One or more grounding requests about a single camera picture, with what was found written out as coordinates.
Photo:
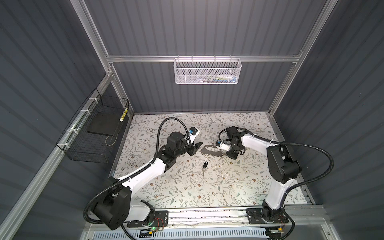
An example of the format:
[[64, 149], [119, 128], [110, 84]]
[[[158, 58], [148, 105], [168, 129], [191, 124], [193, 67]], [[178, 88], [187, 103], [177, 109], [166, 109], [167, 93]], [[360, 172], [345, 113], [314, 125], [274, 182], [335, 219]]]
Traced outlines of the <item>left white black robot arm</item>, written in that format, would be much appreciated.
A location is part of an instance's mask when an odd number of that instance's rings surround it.
[[104, 190], [93, 197], [83, 211], [84, 219], [91, 224], [104, 224], [111, 230], [126, 222], [149, 226], [155, 219], [155, 207], [147, 201], [134, 200], [135, 194], [153, 179], [161, 176], [184, 154], [193, 156], [202, 143], [195, 143], [200, 130], [191, 127], [185, 135], [172, 132], [166, 145], [155, 156], [134, 172], [115, 179], [108, 178]]

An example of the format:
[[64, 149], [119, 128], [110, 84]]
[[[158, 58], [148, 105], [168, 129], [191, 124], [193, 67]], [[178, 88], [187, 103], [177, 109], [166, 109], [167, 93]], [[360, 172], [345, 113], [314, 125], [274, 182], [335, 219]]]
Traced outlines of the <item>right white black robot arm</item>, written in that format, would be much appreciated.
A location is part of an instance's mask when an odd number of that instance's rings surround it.
[[291, 157], [289, 149], [282, 143], [268, 140], [238, 127], [229, 127], [225, 132], [227, 139], [216, 141], [217, 148], [226, 151], [226, 155], [236, 160], [247, 148], [264, 154], [268, 160], [268, 170], [273, 178], [270, 190], [263, 200], [261, 217], [266, 223], [273, 223], [283, 215], [284, 203], [289, 187], [301, 172], [299, 163]]

